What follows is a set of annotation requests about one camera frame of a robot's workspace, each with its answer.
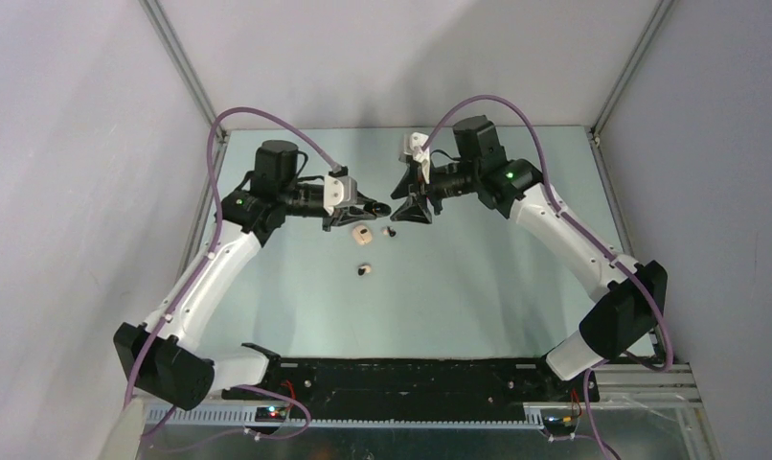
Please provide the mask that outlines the black glossy earbud charging case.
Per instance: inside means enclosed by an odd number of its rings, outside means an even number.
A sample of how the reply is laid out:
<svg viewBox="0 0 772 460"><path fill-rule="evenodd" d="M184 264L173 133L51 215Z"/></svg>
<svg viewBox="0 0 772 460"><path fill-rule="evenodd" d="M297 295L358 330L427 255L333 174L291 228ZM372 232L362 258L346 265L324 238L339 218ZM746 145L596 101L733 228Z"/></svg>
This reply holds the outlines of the black glossy earbud charging case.
<svg viewBox="0 0 772 460"><path fill-rule="evenodd" d="M373 201L365 205L365 209L377 218L387 217L392 213L391 207L383 202Z"/></svg>

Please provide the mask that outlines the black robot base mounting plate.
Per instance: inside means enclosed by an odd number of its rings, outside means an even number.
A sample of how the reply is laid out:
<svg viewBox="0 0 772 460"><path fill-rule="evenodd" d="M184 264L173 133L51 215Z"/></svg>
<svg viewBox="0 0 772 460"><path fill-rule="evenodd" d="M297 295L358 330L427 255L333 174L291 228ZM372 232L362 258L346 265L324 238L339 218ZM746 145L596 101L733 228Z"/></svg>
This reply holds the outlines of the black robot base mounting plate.
<svg viewBox="0 0 772 460"><path fill-rule="evenodd" d="M599 401L583 378L561 380L541 358L285 357L260 387L302 403L312 417L362 416L489 421L520 416L531 403Z"/></svg>

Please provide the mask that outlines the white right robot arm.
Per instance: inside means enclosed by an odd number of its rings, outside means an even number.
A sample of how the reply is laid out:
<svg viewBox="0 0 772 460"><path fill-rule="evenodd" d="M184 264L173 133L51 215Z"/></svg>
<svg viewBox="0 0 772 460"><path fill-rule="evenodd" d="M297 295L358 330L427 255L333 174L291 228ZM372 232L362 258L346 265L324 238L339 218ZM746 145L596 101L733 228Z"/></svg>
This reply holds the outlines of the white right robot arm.
<svg viewBox="0 0 772 460"><path fill-rule="evenodd" d="M443 200L475 194L490 210L539 239L578 279L594 307L549 351L536 378L540 394L560 401L575 377L622 355L657 327L663 313L667 271L657 262L641 264L604 242L570 213L543 171L525 159L510 160L496 125L486 116L453 126L458 157L436 166L428 135L405 135L400 159L406 173L391 193L403 202L393 221L429 224Z"/></svg>

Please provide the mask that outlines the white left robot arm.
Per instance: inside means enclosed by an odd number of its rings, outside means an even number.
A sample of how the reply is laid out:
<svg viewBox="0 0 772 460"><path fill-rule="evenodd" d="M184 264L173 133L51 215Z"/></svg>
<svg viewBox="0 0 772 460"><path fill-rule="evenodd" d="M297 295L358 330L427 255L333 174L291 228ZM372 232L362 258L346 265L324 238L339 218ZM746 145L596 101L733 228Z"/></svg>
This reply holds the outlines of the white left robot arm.
<svg viewBox="0 0 772 460"><path fill-rule="evenodd" d="M216 308L287 218L319 219L329 231L391 212L389 205L360 193L347 169L302 178L306 162L292 142L262 142L253 169L220 201L210 240L161 306L140 324L124 323L115 332L127 403L137 390L183 410L215 391L242 385L260 399L279 394L283 374L272 366L277 354L251 343L211 357L198 352Z"/></svg>

